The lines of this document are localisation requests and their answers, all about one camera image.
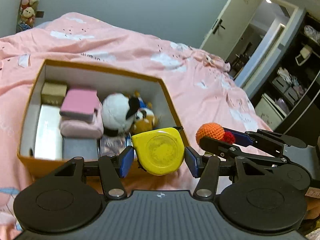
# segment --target pink blanket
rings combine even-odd
[[[78,13],[68,13],[45,29],[0,39],[0,239],[20,231],[12,203],[32,178],[16,156],[22,115],[30,88],[45,58],[95,62],[160,77],[172,97],[192,147],[197,129],[217,122],[239,131],[269,127],[256,116],[247,95],[229,78],[229,64],[207,52],[124,30]],[[258,153],[254,148],[247,152]],[[193,179],[185,164],[157,177],[132,168],[123,181],[132,189],[189,189]]]

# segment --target white plush toy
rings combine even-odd
[[[120,93],[109,95],[103,101],[101,112],[105,133],[117,136],[128,132],[139,108],[138,98],[129,99]]]

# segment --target door handle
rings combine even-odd
[[[226,29],[226,28],[223,27],[221,24],[222,24],[222,19],[220,19],[220,21],[218,22],[217,26],[214,28],[212,34],[215,34],[215,33],[217,32],[217,30],[218,30],[219,27],[221,27],[221,28],[224,29],[224,30]]]

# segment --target orange crochet ball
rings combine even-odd
[[[199,145],[200,139],[204,136],[208,136],[216,140],[222,140],[224,133],[225,131],[221,125],[215,122],[205,123],[201,125],[196,133],[197,144]]]

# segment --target yellow tape measure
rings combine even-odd
[[[163,128],[132,136],[143,168],[157,176],[176,171],[182,164],[184,145],[175,128]]]

